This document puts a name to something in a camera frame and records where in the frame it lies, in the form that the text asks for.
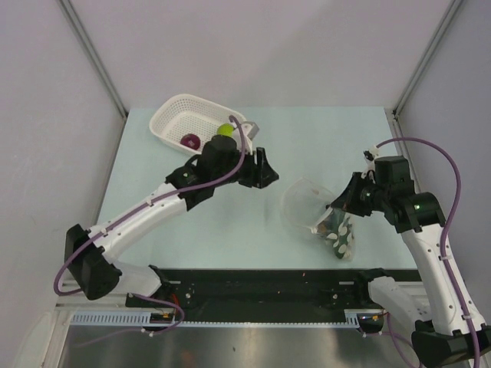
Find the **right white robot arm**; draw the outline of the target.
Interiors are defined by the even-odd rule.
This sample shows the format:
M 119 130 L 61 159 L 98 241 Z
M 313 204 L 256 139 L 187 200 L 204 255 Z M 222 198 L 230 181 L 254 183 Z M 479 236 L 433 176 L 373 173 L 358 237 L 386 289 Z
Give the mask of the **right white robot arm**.
M 410 332 L 415 354 L 425 367 L 465 360 L 480 365 L 490 351 L 490 326 L 473 303 L 447 238 L 450 220 L 437 197 L 416 192 L 409 173 L 354 172 L 332 207 L 352 215 L 381 212 L 410 251 L 426 291 L 429 310 L 382 269 L 367 272 L 354 288 L 362 307 L 380 305 Z

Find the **green fake fruit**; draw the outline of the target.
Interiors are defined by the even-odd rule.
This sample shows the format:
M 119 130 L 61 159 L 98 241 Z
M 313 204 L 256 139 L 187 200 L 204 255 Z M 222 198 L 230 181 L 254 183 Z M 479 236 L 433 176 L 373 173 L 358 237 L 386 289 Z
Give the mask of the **green fake fruit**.
M 233 137 L 235 127 L 231 123 L 224 123 L 216 130 L 216 135 Z

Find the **purple fake fruit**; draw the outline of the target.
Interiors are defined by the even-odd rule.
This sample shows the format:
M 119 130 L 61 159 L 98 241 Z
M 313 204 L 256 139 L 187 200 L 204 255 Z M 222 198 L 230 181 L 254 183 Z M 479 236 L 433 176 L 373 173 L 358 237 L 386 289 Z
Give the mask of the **purple fake fruit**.
M 180 144 L 192 150 L 198 150 L 201 147 L 201 140 L 197 135 L 188 133 L 181 138 Z

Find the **polka dot zip bag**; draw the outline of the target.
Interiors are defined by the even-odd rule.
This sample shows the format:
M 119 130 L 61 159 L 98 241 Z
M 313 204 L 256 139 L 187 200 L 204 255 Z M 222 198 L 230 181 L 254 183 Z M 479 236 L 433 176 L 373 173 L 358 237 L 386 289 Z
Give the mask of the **polka dot zip bag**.
M 344 212 L 340 209 L 333 209 L 330 206 L 334 199 L 334 194 L 327 188 L 305 177 L 302 177 L 291 184 L 284 191 L 281 199 L 281 210 L 284 221 L 299 235 L 325 245 L 327 249 L 332 252 L 333 256 L 334 252 L 331 250 L 331 247 L 325 243 L 325 239 L 317 236 L 316 228 L 319 225 L 328 228 L 332 213 L 336 211 Z

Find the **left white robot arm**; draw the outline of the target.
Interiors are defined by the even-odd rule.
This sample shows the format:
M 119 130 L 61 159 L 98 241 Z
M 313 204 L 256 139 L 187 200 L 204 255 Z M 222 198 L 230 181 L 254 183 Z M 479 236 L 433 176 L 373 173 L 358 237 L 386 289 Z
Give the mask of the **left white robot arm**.
M 217 187 L 237 182 L 263 189 L 278 179 L 262 147 L 253 154 L 204 150 L 123 214 L 89 229 L 72 226 L 66 234 L 65 267 L 77 282 L 77 291 L 90 301 L 119 292 L 143 295 L 159 307 L 170 296 L 165 277 L 155 266 L 123 263 L 120 256 L 157 226 L 210 199 Z

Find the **dark green fake cucumber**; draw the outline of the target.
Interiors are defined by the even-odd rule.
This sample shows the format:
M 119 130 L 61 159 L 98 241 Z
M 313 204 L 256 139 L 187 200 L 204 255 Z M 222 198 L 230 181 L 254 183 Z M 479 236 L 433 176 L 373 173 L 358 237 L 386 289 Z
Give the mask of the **dark green fake cucumber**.
M 325 243 L 331 247 L 334 256 L 340 260 L 351 260 L 354 251 L 354 230 L 351 215 L 333 212 L 328 225 Z

